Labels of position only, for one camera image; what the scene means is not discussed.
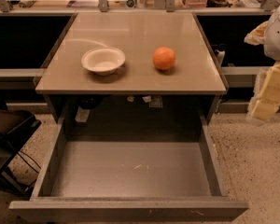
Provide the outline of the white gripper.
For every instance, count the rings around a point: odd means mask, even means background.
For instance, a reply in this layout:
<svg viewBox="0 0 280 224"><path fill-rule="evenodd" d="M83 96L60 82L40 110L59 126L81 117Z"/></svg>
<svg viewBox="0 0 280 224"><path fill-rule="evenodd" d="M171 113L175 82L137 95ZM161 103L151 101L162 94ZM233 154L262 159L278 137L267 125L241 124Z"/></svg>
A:
<svg viewBox="0 0 280 224"><path fill-rule="evenodd" d="M280 61L280 6L273 12L268 22L263 22L248 33L244 42L263 45L264 53ZM254 96L247 109L249 124L260 126L271 119L280 108L280 62L267 71L261 70L254 85Z"/></svg>

